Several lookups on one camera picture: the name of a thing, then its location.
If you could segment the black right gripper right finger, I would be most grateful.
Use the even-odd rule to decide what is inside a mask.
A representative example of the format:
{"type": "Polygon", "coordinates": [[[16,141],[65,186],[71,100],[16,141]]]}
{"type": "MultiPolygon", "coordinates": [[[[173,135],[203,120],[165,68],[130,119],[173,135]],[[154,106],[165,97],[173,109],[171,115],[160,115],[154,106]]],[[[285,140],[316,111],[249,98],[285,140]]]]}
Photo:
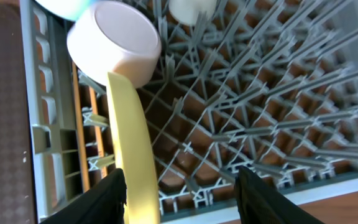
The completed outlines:
{"type": "Polygon", "coordinates": [[[234,192],[242,224],[323,224],[246,167],[239,169],[234,192]]]}

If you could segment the yellow plate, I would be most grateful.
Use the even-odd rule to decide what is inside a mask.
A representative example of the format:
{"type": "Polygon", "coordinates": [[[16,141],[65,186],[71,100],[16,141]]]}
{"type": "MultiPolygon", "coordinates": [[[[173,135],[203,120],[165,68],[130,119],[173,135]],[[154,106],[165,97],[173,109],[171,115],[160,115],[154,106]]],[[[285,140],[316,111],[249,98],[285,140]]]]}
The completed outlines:
{"type": "Polygon", "coordinates": [[[127,185],[126,223],[160,223],[154,155],[139,96],[123,75],[107,74],[106,93],[116,167],[127,185]]]}

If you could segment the blue bowl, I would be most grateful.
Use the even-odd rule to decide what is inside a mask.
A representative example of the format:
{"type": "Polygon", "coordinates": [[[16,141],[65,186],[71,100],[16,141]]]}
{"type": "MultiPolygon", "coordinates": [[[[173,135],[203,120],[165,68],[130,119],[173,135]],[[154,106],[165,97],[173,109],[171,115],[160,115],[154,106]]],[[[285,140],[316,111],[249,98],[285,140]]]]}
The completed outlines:
{"type": "Polygon", "coordinates": [[[66,19],[76,21],[82,13],[98,0],[35,0],[52,14],[66,19]]]}

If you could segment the pale green cup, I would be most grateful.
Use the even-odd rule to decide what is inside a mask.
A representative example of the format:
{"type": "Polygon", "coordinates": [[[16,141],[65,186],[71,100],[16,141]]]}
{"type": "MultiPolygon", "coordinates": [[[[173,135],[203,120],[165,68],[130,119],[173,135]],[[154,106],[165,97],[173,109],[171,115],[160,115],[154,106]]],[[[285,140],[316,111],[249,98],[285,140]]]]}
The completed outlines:
{"type": "Polygon", "coordinates": [[[176,21],[193,26],[200,14],[212,18],[216,5],[217,0],[169,0],[168,10],[176,21]]]}

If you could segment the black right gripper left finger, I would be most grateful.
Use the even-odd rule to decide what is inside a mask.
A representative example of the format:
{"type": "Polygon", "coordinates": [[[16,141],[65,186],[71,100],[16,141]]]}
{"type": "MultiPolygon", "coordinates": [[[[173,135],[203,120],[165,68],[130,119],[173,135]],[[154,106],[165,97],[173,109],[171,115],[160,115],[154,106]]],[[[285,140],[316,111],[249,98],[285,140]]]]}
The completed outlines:
{"type": "Polygon", "coordinates": [[[123,224],[126,191],[123,170],[114,169],[92,189],[42,224],[123,224]]]}

